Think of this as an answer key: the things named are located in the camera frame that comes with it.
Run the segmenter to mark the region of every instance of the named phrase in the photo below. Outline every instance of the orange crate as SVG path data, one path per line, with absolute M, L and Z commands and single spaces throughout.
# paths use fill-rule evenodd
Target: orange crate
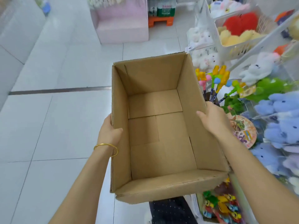
M 173 19 L 174 19 L 174 17 L 149 16 L 149 27 L 153 27 L 154 22 L 157 22 L 157 21 L 167 21 L 166 26 L 172 26 L 173 25 Z

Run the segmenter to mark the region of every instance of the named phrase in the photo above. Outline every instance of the gold bangle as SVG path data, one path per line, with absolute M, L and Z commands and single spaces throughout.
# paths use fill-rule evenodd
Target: gold bangle
M 114 156 L 116 156 L 116 155 L 118 154 L 118 149 L 117 149 L 117 147 L 116 147 L 115 145 L 108 144 L 108 143 L 98 144 L 98 145 L 96 145 L 96 146 L 94 147 L 94 150 L 95 150 L 96 147 L 98 147 L 98 146 L 100 146 L 100 145 L 109 145 L 109 146 L 112 146 L 112 147 L 116 148 L 117 153 L 116 153 L 115 155 L 111 156 L 111 157 L 114 157 Z

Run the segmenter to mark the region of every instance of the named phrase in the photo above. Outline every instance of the green plush toy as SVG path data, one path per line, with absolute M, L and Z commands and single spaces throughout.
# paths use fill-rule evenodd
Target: green plush toy
M 225 99 L 224 106 L 221 106 L 225 113 L 231 113 L 232 116 L 239 115 L 244 112 L 244 106 L 239 101 L 239 95 L 230 96 Z
M 249 101 L 256 103 L 261 100 L 268 100 L 269 95 L 274 93 L 286 93 L 291 91 L 293 84 L 279 78 L 263 78 L 256 84 L 256 92 L 245 97 Z

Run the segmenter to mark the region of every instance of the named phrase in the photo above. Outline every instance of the cardboard box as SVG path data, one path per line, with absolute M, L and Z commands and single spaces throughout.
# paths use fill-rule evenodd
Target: cardboard box
M 202 192 L 227 178 L 189 54 L 121 61 L 112 67 L 112 124 L 123 128 L 110 192 L 136 204 Z

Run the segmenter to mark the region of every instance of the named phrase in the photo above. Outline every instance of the red heart plush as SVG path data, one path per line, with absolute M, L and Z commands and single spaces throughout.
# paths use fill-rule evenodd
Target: red heart plush
M 246 30 L 256 30 L 259 19 L 254 12 L 249 12 L 240 16 L 243 32 Z
M 242 21 L 239 16 L 232 16 L 228 18 L 223 26 L 231 32 L 231 35 L 240 36 L 243 33 Z

